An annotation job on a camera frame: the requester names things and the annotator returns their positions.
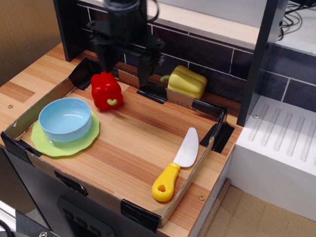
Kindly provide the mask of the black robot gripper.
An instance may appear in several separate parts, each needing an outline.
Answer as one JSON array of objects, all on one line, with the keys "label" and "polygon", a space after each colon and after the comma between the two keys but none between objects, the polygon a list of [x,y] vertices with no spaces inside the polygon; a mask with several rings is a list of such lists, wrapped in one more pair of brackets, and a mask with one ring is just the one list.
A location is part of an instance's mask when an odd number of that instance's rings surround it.
[{"label": "black robot gripper", "polygon": [[164,42],[152,35],[148,23],[156,17],[148,19],[146,10],[109,11],[106,20],[92,20],[87,23],[91,28],[91,41],[98,54],[103,71],[109,73],[116,65],[115,50],[145,51],[139,57],[139,85],[144,86],[154,74],[160,63],[160,52]]}]

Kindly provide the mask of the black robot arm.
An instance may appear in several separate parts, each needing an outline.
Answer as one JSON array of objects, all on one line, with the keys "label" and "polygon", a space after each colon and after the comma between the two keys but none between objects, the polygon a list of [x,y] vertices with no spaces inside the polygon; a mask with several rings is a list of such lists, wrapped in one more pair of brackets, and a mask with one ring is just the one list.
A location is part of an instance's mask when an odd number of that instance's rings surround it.
[{"label": "black robot arm", "polygon": [[145,0],[106,0],[107,20],[90,21],[87,26],[92,30],[91,41],[98,55],[101,68],[110,72],[118,63],[117,53],[131,54],[138,58],[139,85],[145,86],[161,65],[164,42],[152,35]]}]

